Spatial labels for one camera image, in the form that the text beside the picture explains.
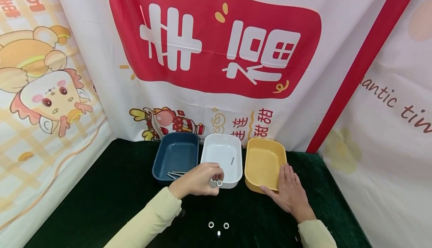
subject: blue plastic tray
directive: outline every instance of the blue plastic tray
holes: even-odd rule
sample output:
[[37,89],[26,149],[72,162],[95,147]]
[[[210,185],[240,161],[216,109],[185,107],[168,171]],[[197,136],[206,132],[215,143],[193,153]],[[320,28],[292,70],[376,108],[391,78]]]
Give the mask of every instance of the blue plastic tray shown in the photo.
[[200,138],[191,132],[171,132],[162,138],[153,164],[153,177],[162,185],[174,180],[168,172],[187,172],[198,165]]

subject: tray rim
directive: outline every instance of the tray rim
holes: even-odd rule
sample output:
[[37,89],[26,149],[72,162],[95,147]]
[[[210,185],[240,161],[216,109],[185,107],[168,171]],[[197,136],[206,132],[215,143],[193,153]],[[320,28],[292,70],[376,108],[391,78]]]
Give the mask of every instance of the tray rim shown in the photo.
[[[248,154],[249,154],[249,144],[250,144],[250,142],[251,141],[257,141],[257,140],[265,140],[265,141],[271,141],[271,142],[273,142],[273,143],[276,143],[277,145],[279,145],[279,146],[281,146],[281,148],[284,150],[284,158],[285,158],[285,163],[287,163],[287,158],[286,158],[286,154],[287,154],[287,151],[285,150],[285,148],[284,148],[284,146],[281,144],[281,143],[279,143],[278,141],[275,141],[275,140],[270,140],[270,139],[265,139],[265,138],[259,138],[259,137],[254,137],[254,138],[251,138],[249,141],[248,141],[248,143],[247,143],[247,146],[246,146],[246,159],[245,159],[245,161],[244,161],[244,168],[245,168],[245,173],[244,173],[244,178],[245,178],[245,180],[247,180],[251,185],[253,185],[253,186],[255,186],[255,187],[257,187],[257,188],[259,188],[260,187],[260,185],[257,185],[255,182],[251,182],[251,180],[250,180],[250,178],[248,177],[248,175],[246,174],[246,168],[247,168],[247,165],[248,165]],[[269,189],[271,189],[272,191],[279,191],[279,189],[278,188],[276,188],[276,189],[272,189],[272,188],[269,188]]]
[[[208,142],[207,141],[207,138],[209,138],[209,137],[220,137],[220,136],[223,136],[223,137],[235,137],[236,138],[236,140],[238,141],[238,143],[239,143],[239,146],[240,146],[240,155],[242,154],[242,143],[241,143],[241,140],[238,138],[238,137],[236,137],[235,135],[232,135],[232,134],[209,134],[209,135],[207,135],[207,137],[205,137],[205,139],[204,139],[204,146],[202,147],[202,153],[201,153],[201,162],[200,162],[200,164],[201,163],[203,163],[203,157],[204,157],[204,150],[205,150],[205,148],[206,148],[206,142]],[[240,163],[240,166],[241,166],[241,168],[240,168],[240,172],[241,172],[241,175],[240,175],[240,177],[238,178],[238,180],[236,180],[235,182],[224,182],[224,183],[228,183],[228,184],[234,184],[234,183],[238,183],[241,179],[242,179],[242,177],[243,177],[243,171],[244,171],[244,169],[243,169],[243,157],[242,157],[242,155],[240,156],[241,157],[241,159],[242,159],[242,161],[241,161],[241,163]]]
[[196,156],[196,166],[198,165],[198,155],[200,153],[200,146],[199,146],[200,145],[200,143],[199,143],[200,137],[198,135],[194,134],[193,132],[170,132],[170,133],[166,134],[164,137],[162,137],[162,140],[159,143],[159,147],[157,148],[156,157],[154,158],[153,166],[151,167],[152,168],[152,170],[151,170],[152,173],[151,174],[159,182],[173,182],[174,181],[174,179],[168,179],[168,178],[167,179],[160,179],[154,173],[154,171],[155,171],[154,168],[155,168],[155,165],[156,165],[156,160],[159,157],[159,151],[161,150],[162,143],[165,140],[165,138],[171,137],[174,134],[182,134],[182,133],[184,133],[184,134],[190,134],[190,135],[193,135],[194,137],[196,137],[196,141],[197,141],[196,142],[196,149],[197,149],[197,152],[196,152],[196,154],[197,154],[197,156]]

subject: fabric backdrop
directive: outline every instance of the fabric backdrop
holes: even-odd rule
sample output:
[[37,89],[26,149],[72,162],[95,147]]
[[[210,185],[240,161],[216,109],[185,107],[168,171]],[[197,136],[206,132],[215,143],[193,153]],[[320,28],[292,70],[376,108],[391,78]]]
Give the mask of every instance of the fabric backdrop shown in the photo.
[[[117,137],[224,133],[305,151],[315,136],[311,152],[363,76],[351,65],[386,2],[61,1]],[[408,1],[389,1],[375,38],[384,42]],[[371,44],[370,62],[380,47]],[[325,115],[336,118],[319,130]]]
[[0,247],[20,248],[113,134],[60,1],[0,7]]
[[432,0],[412,0],[320,154],[374,247],[432,243]]

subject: hand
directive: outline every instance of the hand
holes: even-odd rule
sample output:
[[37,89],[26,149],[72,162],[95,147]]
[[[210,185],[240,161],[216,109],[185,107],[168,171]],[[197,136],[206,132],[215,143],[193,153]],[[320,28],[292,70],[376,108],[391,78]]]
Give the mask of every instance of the hand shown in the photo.
[[306,192],[303,189],[299,176],[294,173],[293,167],[285,164],[279,170],[279,194],[261,185],[261,190],[287,213],[295,217],[298,223],[315,220],[315,214],[309,205]]
[[211,188],[211,179],[224,180],[222,168],[218,163],[201,163],[174,180],[168,189],[178,199],[182,199],[188,194],[216,196],[219,194],[219,187]]
[[18,93],[28,83],[29,78],[27,77],[27,72],[23,69],[9,67],[0,69],[1,90],[6,92]]
[[62,51],[53,50],[45,56],[44,63],[52,71],[59,71],[66,68],[66,64],[68,63],[67,58]]

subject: white plastic tray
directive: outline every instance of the white plastic tray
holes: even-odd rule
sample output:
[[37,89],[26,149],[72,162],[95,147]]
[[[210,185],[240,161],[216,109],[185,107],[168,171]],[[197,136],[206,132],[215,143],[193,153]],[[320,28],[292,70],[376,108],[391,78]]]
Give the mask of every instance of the white plastic tray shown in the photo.
[[[224,183],[221,188],[234,188],[243,176],[241,145],[238,137],[228,134],[211,134],[204,140],[201,163],[219,163],[224,171]],[[210,181],[210,186],[216,187],[216,182]]]

